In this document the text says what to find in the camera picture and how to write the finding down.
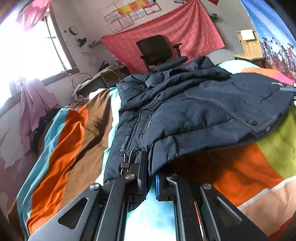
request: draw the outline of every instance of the pink cloth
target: pink cloth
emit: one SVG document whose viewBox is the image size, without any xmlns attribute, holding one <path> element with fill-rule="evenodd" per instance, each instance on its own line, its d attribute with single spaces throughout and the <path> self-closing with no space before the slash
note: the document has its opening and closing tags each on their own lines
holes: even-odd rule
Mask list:
<svg viewBox="0 0 296 241">
<path fill-rule="evenodd" d="M 39 127 L 39 119 L 46 111 L 59 105 L 53 94 L 50 94 L 42 82 L 34 79 L 21 86 L 20 137 L 26 153 L 31 150 L 32 133 Z"/>
<path fill-rule="evenodd" d="M 34 0 L 18 16 L 17 22 L 20 23 L 24 30 L 32 29 L 44 16 L 51 0 Z"/>
<path fill-rule="evenodd" d="M 294 83 L 293 80 L 289 79 L 288 77 L 286 77 L 282 73 L 277 74 L 277 75 L 273 76 L 272 78 L 278 80 L 279 82 L 288 84 L 288 85 L 292 85 Z"/>
<path fill-rule="evenodd" d="M 103 36 L 102 42 L 109 51 L 123 62 L 130 73 L 147 73 L 136 42 L 144 38 L 162 35 L 172 47 L 182 43 L 180 51 L 188 61 L 225 47 L 213 22 L 200 3 L 190 0 L 175 10 L 121 33 Z M 173 58 L 177 57 L 172 50 Z"/>
</svg>

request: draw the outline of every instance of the certificate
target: certificate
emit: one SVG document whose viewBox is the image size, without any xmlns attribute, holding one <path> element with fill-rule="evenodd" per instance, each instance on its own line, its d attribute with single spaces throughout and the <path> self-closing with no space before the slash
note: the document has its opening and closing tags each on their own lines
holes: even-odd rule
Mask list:
<svg viewBox="0 0 296 241">
<path fill-rule="evenodd" d="M 118 18 L 121 18 L 121 15 L 120 13 L 118 12 L 118 10 L 108 14 L 106 17 L 105 17 L 105 20 L 107 21 L 107 23 L 111 23 L 113 21 L 115 21 L 116 19 Z"/>
<path fill-rule="evenodd" d="M 127 15 L 131 12 L 133 12 L 135 9 L 133 5 L 130 3 L 128 5 L 125 5 L 123 7 L 118 8 L 118 11 L 120 12 L 121 16 Z"/>
<path fill-rule="evenodd" d="M 114 34 L 120 32 L 121 30 L 123 30 L 123 27 L 121 26 L 118 19 L 116 19 L 112 23 L 108 24 L 108 26 L 112 30 L 112 33 L 114 33 Z"/>
<path fill-rule="evenodd" d="M 161 11 L 161 8 L 158 6 L 158 4 L 153 4 L 149 7 L 145 7 L 144 11 L 146 12 L 147 15 L 149 15 L 149 14 Z"/>
<path fill-rule="evenodd" d="M 129 5 L 131 3 L 131 0 L 119 0 L 118 2 L 115 3 L 115 6 L 117 8 L 121 8 L 125 5 Z"/>
<path fill-rule="evenodd" d="M 131 19 L 135 21 L 139 18 L 146 16 L 146 12 L 143 8 L 140 8 L 139 10 L 129 13 L 129 15 L 131 16 Z"/>
<path fill-rule="evenodd" d="M 112 4 L 109 7 L 102 9 L 101 11 L 102 11 L 102 14 L 104 15 L 104 17 L 106 17 L 108 14 L 110 14 L 116 10 L 117 10 L 117 7 L 114 4 Z"/>
<path fill-rule="evenodd" d="M 151 4 L 148 2 L 148 0 L 137 0 L 133 2 L 133 7 L 135 10 L 138 10 L 142 7 L 150 6 Z"/>
<path fill-rule="evenodd" d="M 123 28 L 128 28 L 129 26 L 135 24 L 135 22 L 131 19 L 130 15 L 122 16 L 122 18 L 119 19 L 119 22 L 123 26 Z"/>
</svg>

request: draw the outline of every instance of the dark clothing pile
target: dark clothing pile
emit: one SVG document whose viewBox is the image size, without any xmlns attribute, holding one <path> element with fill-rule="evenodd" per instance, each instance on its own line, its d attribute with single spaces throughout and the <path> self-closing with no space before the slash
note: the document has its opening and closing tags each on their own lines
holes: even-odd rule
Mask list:
<svg viewBox="0 0 296 241">
<path fill-rule="evenodd" d="M 255 73 L 231 74 L 204 56 L 185 68 L 129 75 L 117 84 L 120 119 L 104 183 L 120 176 L 124 153 L 133 163 L 146 150 L 155 175 L 181 155 L 266 137 L 293 96 L 274 82 Z"/>
</svg>

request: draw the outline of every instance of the paper on wall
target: paper on wall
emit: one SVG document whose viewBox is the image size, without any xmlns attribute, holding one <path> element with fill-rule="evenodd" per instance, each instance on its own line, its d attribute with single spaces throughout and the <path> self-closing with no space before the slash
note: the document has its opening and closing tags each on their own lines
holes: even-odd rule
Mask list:
<svg viewBox="0 0 296 241">
<path fill-rule="evenodd" d="M 123 28 L 128 28 L 129 26 L 135 24 L 135 22 L 131 19 L 130 15 L 122 16 L 122 18 L 119 19 L 119 22 L 123 26 Z"/>
<path fill-rule="evenodd" d="M 107 21 L 107 23 L 111 23 L 113 21 L 115 21 L 116 19 L 119 19 L 121 18 L 121 15 L 119 13 L 118 10 L 108 14 L 106 17 L 105 17 L 105 20 Z"/>
<path fill-rule="evenodd" d="M 132 4 L 135 10 L 151 5 L 148 0 L 137 0 L 137 1 L 134 1 Z"/>
<path fill-rule="evenodd" d="M 146 12 L 144 11 L 143 8 L 140 8 L 139 10 L 129 13 L 129 15 L 130 15 L 131 19 L 135 21 L 139 18 L 146 16 Z"/>
<path fill-rule="evenodd" d="M 154 4 L 155 2 L 153 0 L 147 0 L 148 3 L 150 3 L 151 5 Z"/>
<path fill-rule="evenodd" d="M 128 4 L 130 4 L 131 3 L 131 0 L 119 0 L 119 1 L 117 1 L 116 3 L 115 3 L 115 6 L 117 7 L 117 8 L 121 8 L 121 7 L 123 7 L 123 6 L 125 6 L 125 5 L 128 5 Z"/>
<path fill-rule="evenodd" d="M 149 15 L 149 14 L 161 11 L 161 8 L 158 6 L 158 4 L 154 4 L 149 7 L 145 7 L 144 11 L 146 12 L 147 15 Z"/>
<path fill-rule="evenodd" d="M 242 30 L 241 31 L 242 40 L 253 40 L 255 39 L 255 35 L 252 29 Z"/>
<path fill-rule="evenodd" d="M 112 23 L 108 24 L 108 26 L 112 30 L 112 33 L 114 33 L 114 34 L 120 32 L 121 30 L 123 30 L 123 27 L 121 26 L 118 19 L 116 19 Z"/>
<path fill-rule="evenodd" d="M 104 15 L 104 17 L 106 17 L 108 14 L 110 14 L 116 10 L 117 10 L 117 7 L 115 6 L 115 4 L 112 4 L 109 7 L 102 9 L 101 11 L 102 11 L 102 14 Z"/>
<path fill-rule="evenodd" d="M 135 11 L 132 3 L 128 4 L 128 5 L 124 5 L 123 7 L 118 8 L 118 11 L 120 12 L 120 14 L 122 16 L 127 15 L 130 12 Z"/>
</svg>

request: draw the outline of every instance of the snap button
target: snap button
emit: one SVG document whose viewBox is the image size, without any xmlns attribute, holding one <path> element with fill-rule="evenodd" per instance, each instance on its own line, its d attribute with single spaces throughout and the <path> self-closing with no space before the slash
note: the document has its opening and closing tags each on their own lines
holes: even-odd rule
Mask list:
<svg viewBox="0 0 296 241">
<path fill-rule="evenodd" d="M 249 119 L 248 120 L 248 123 L 251 125 L 251 126 L 256 126 L 257 125 L 257 121 L 253 120 L 253 119 Z"/>
</svg>

